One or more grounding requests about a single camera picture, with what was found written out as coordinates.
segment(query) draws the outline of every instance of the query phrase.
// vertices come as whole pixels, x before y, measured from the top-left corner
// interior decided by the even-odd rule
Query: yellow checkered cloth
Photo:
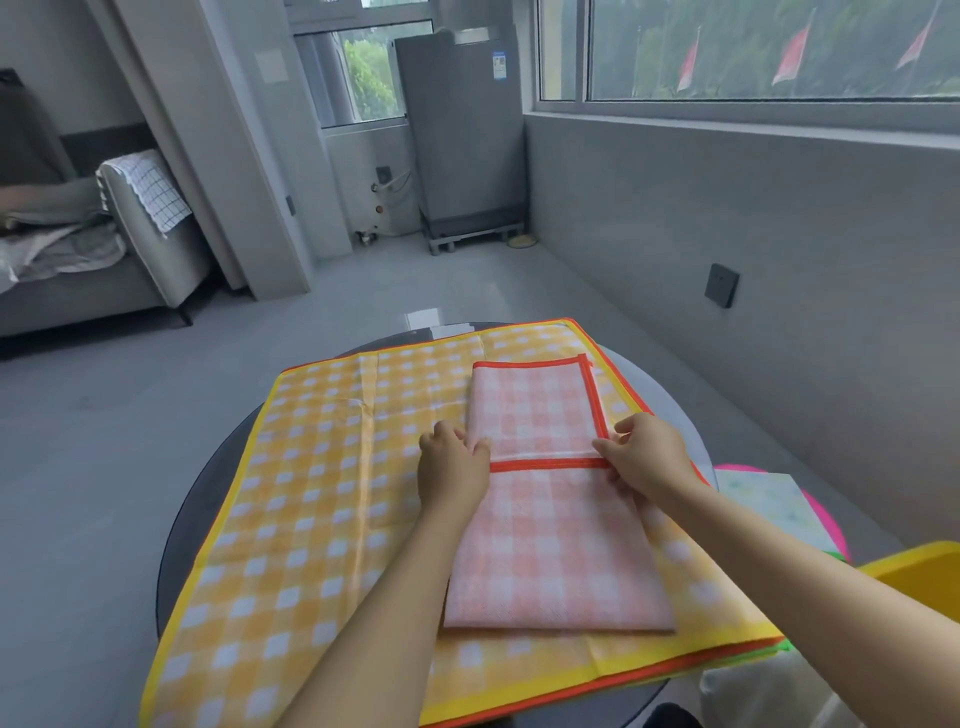
[[[473,362],[581,352],[594,365],[611,425],[637,411],[596,345],[568,320],[356,354],[280,375],[163,633],[141,726],[273,725],[409,532],[420,507],[418,439],[439,419],[464,426]],[[650,506],[642,518],[675,634],[442,634],[421,724],[780,636],[661,511]]]

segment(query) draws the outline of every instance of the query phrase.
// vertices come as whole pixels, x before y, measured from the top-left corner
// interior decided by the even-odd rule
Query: hand
[[[417,487],[421,514],[440,514],[444,522],[466,528],[490,486],[490,440],[467,449],[467,436],[440,420],[420,436]]]
[[[678,487],[695,477],[684,438],[673,425],[640,412],[613,429],[622,436],[594,440],[593,447],[624,482],[643,495],[651,497],[653,489]]]

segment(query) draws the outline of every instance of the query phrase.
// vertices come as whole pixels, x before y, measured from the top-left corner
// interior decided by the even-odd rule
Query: power outlet
[[[739,273],[713,263],[710,266],[707,292],[704,295],[721,308],[730,308],[733,305],[733,294],[736,293],[736,285],[739,282]]]

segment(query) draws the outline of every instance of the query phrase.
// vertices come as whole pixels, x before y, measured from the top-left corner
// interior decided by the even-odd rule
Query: gray refrigerator
[[[484,35],[498,37],[440,30],[394,42],[423,229],[434,241],[526,220],[516,31]]]

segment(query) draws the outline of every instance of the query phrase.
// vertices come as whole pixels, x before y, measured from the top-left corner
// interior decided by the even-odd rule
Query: blue and white sticker
[[[503,51],[493,51],[493,79],[504,81],[507,78],[507,54]]]

